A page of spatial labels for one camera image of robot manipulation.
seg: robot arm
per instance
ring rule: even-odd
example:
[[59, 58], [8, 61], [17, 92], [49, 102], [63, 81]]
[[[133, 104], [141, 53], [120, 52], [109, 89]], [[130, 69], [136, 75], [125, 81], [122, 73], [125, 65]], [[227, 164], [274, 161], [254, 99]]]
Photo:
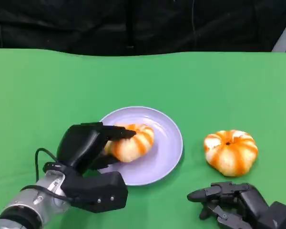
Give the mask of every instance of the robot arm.
[[[190, 193], [191, 202], [200, 202], [199, 218], [217, 217], [225, 229], [286, 229], [286, 205], [274, 202], [268, 206], [259, 191], [248, 183], [212, 183], [210, 187]], [[231, 208], [236, 212], [226, 212]]]
[[117, 162], [102, 153], [107, 141], [134, 135], [135, 131], [102, 123], [71, 126], [61, 140], [55, 162], [44, 165], [45, 176], [24, 187], [4, 208], [0, 229], [40, 229], [70, 206], [94, 213], [125, 207], [128, 190], [120, 173], [82, 175], [87, 169]]

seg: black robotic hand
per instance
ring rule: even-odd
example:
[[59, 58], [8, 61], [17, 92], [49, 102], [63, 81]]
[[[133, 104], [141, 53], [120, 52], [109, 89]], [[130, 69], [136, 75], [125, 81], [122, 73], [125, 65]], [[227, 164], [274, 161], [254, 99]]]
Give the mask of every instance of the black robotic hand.
[[248, 183], [212, 183], [208, 188], [188, 194], [187, 198], [202, 203], [201, 220], [213, 215], [220, 228], [286, 229], [286, 205], [274, 202], [268, 206], [259, 191]]

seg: pumpkin bun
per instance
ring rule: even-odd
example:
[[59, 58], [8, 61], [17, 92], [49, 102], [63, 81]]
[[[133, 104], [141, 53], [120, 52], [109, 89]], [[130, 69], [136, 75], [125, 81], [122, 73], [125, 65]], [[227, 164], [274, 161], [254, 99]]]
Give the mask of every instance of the pumpkin bun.
[[227, 177], [248, 173], [258, 155], [254, 139], [239, 130], [222, 130], [208, 135], [204, 150], [207, 162]]
[[118, 126], [123, 126], [127, 130], [134, 130], [136, 135], [129, 139], [108, 142], [105, 147], [105, 152], [107, 154], [112, 154], [119, 161], [129, 163], [144, 156], [150, 151], [154, 142], [153, 129], [143, 124]]

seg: black backdrop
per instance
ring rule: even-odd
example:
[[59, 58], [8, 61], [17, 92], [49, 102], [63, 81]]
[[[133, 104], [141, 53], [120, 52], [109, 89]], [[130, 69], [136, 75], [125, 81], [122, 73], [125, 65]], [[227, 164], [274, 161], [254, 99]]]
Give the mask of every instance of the black backdrop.
[[4, 48], [85, 55], [270, 52], [286, 0], [0, 0]]

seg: green table surface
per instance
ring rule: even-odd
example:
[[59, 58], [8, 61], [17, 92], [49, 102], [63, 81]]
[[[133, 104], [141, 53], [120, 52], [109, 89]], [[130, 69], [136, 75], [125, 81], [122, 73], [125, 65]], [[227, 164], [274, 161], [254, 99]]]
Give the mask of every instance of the green table surface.
[[[176, 53], [90, 57], [0, 50], [0, 211], [35, 179], [34, 152], [55, 152], [72, 125], [132, 105], [158, 109], [179, 126], [184, 156], [163, 180], [129, 187], [124, 209], [72, 208], [48, 229], [217, 228], [200, 221], [186, 195], [211, 182], [254, 184], [269, 204], [286, 204], [286, 54]], [[218, 130], [250, 133], [259, 157], [249, 174], [225, 178], [205, 161], [203, 139]], [[49, 161], [40, 156], [40, 164]]]

